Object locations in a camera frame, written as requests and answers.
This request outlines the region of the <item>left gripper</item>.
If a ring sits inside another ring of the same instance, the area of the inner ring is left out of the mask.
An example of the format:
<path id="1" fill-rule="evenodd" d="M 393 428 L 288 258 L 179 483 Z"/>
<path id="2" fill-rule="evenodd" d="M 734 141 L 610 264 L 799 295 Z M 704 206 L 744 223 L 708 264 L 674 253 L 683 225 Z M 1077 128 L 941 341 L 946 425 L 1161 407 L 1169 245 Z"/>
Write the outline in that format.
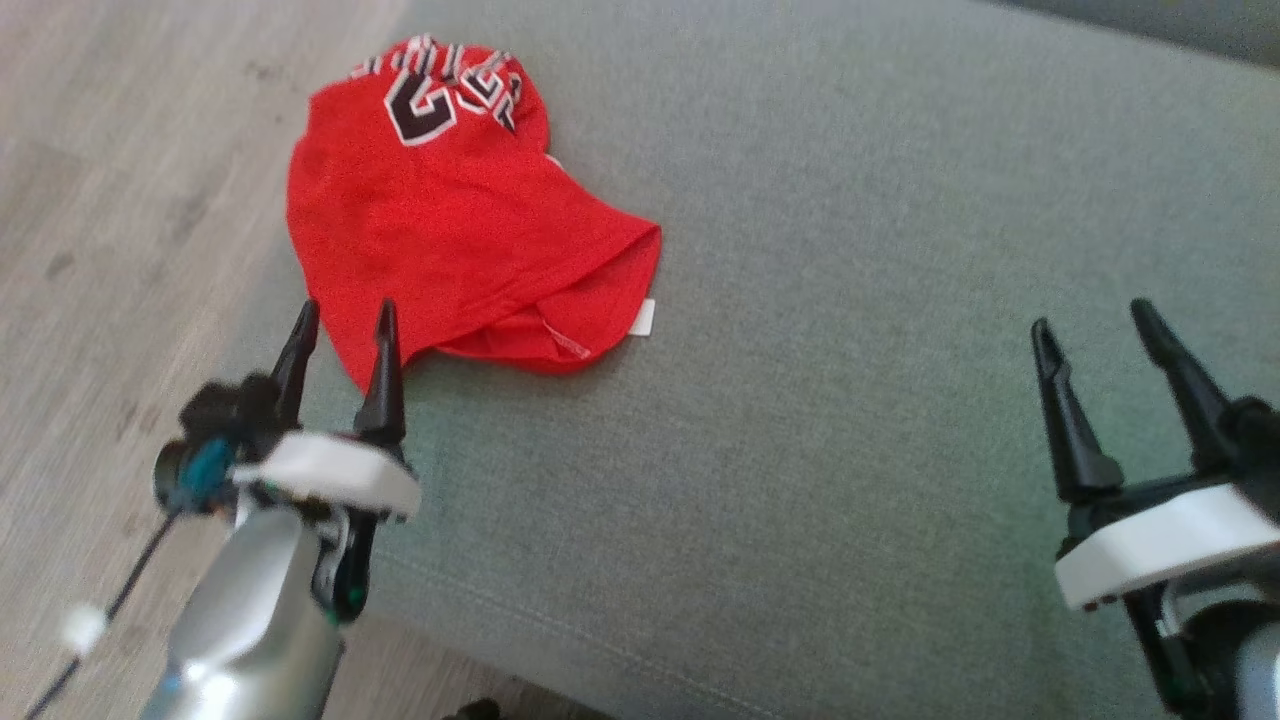
<path id="1" fill-rule="evenodd" d="M 285 428 L 300 427 L 319 327 L 319 305 L 306 300 L 271 373 L 278 388 L 275 414 Z M 378 528 L 412 520 L 421 506 L 417 478 L 401 456 L 385 450 L 399 448 L 406 434 L 399 325 L 392 299 L 383 300 L 374 340 L 378 355 L 355 416 L 355 433 L 362 442 L 288 432 L 262 461 L 236 466 L 242 500 L 259 496 L 270 509 L 293 510 L 305 528 L 319 534 L 314 594 L 335 623 L 352 623 L 365 609 Z"/>

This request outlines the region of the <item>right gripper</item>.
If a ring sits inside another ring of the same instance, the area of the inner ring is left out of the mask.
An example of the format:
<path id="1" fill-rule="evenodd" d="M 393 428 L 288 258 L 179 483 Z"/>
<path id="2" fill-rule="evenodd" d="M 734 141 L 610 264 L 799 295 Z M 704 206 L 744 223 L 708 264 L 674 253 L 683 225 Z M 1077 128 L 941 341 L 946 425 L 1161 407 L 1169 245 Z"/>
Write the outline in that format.
<path id="1" fill-rule="evenodd" d="M 1148 299 L 1130 314 L 1149 360 L 1165 374 L 1198 473 L 1224 471 L 1238 447 L 1220 428 L 1228 396 Z M 1055 562 L 1065 605 L 1083 610 L 1161 583 L 1194 589 L 1280 566 L 1280 471 L 1197 484 L 1187 478 L 1120 488 L 1071 383 L 1050 322 L 1032 324 L 1044 432 L 1068 537 Z"/>

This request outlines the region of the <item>red basketball jersey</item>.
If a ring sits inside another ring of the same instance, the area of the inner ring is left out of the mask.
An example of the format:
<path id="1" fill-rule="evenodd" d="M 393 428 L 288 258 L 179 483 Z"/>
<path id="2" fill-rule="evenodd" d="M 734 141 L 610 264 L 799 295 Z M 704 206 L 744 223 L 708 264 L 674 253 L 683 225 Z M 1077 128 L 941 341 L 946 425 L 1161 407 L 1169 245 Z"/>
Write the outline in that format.
<path id="1" fill-rule="evenodd" d="M 385 300 L 402 364 L 438 351 L 564 374 L 652 331 L 660 227 L 595 197 L 550 155 L 545 104 L 502 50 L 415 35 L 320 88 L 285 217 L 361 389 Z"/>

